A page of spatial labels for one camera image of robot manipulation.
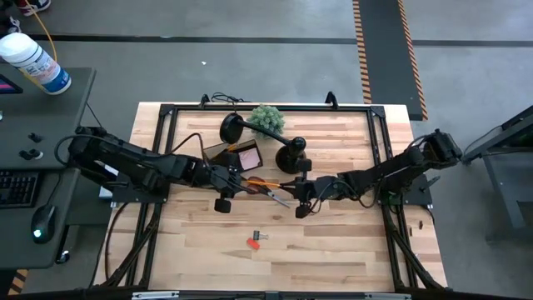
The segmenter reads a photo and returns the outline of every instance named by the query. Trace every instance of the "wooden tabletop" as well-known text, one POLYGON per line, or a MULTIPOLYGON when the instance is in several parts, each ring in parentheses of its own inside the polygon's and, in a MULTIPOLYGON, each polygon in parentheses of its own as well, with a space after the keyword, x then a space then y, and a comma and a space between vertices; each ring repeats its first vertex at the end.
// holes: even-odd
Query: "wooden tabletop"
MULTIPOLYGON (((131 142, 152 148, 159 111, 158 102, 142 102, 137 110, 131 142)), ((385 105, 392 150, 401 153, 412 140, 405 106, 385 105)), ((250 112, 239 112, 244 118, 250 112)), ((203 136, 207 148, 220 143, 218 129, 225 112, 181 111, 174 145, 191 133, 203 136)), ((312 160, 311 179, 373 165, 366 117, 360 112, 284 112, 283 136, 307 140, 306 155, 312 160)), ((252 139, 245 129, 241 142, 252 139)), ((271 182, 294 178, 278 170, 274 156, 281 144, 257 139, 264 167, 256 175, 271 182)), ((179 153, 200 156, 197 139, 179 153)), ((379 207, 363 208, 350 200, 326 201, 317 215, 296 219, 297 200, 274 190, 291 209, 263 196, 241 192, 232 201, 232 212, 213 210, 216 192, 173 185, 162 212, 153 261, 151 289, 387 292, 393 290, 383 218, 379 207), (261 248, 252 250, 246 240, 254 230, 269 236, 261 248)), ((371 192, 362 199, 371 202, 371 192)), ((113 271, 130 250, 139 205, 129 205, 117 221, 110 247, 113 271)), ((411 228, 411 247, 437 282, 446 279, 435 229, 428 212, 405 209, 411 228), (419 222, 424 226, 419 229, 419 222)), ((402 277, 407 283, 402 255, 402 277)), ((95 284, 104 280, 103 251, 95 284)))

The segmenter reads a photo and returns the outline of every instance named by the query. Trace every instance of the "black lamp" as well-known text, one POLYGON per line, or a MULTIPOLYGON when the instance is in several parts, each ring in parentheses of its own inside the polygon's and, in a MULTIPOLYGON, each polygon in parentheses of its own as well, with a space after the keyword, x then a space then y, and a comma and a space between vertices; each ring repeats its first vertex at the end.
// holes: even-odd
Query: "black lamp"
POLYGON ((250 128, 264 133, 282 143, 284 146, 276 153, 277 167, 288 174, 297 174, 300 172, 298 161, 306 158, 306 153, 304 152, 306 140, 303 137, 294 137, 292 140, 288 140, 268 129, 246 122, 238 113, 232 112, 222 121, 222 125, 220 126, 220 139, 225 143, 236 143, 241 137, 242 129, 244 128, 250 128))

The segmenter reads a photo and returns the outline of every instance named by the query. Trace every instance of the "lamp head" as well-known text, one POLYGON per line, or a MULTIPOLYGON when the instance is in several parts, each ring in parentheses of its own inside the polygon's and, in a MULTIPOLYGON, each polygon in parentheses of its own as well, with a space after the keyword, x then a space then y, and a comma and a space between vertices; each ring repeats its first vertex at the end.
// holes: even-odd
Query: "lamp head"
POLYGON ((242 129, 244 127, 239 121, 242 121, 242 117, 235 112, 228 114, 220 126, 220 139, 229 144, 234 144, 241 138, 242 129))

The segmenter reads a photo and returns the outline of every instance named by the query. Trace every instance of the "gray floor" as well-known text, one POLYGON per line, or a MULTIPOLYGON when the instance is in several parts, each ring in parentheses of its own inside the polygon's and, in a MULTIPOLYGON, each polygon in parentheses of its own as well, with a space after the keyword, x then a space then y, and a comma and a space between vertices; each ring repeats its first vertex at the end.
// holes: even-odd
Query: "gray floor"
MULTIPOLYGON (((404 3, 414 39, 533 40, 528 0, 404 3)), ((351 14, 350 0, 54 0, 42 18, 53 33, 353 38, 351 14)), ((23 28, 41 30, 31 18, 23 28)), ((353 46, 57 42, 57 52, 64 67, 97 69, 90 102, 103 125, 123 138, 140 101, 197 101, 203 93, 225 92, 310 103, 332 90, 341 102, 362 103, 353 46), (116 111, 121 119, 112 118, 116 111)), ((463 148, 533 103, 533 48, 419 47, 416 56, 430 120, 414 122, 415 135, 441 128, 463 148)), ((85 122, 94 124, 89 116, 85 122)), ((533 247, 485 242, 506 220, 484 166, 475 162, 439 174, 431 192, 450 286, 533 298, 533 247)), ((98 234, 84 233, 81 242, 72 237, 72 268, 92 272, 98 234)), ((87 280, 64 281, 71 272, 66 267, 50 272, 55 277, 30 273, 28 284, 62 289, 87 280)))

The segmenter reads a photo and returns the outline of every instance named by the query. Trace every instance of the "green succulent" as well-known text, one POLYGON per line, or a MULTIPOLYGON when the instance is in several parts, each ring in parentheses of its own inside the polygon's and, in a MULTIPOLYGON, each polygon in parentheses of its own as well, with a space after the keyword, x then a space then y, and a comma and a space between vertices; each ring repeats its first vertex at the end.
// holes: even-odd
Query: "green succulent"
MULTIPOLYGON (((278 111, 277 108, 262 104, 253 109, 252 115, 247 121, 277 134, 282 134, 283 126, 285 126, 283 114, 278 111)), ((255 130, 252 130, 252 132, 255 133, 258 138, 269 138, 261 132, 255 130)))

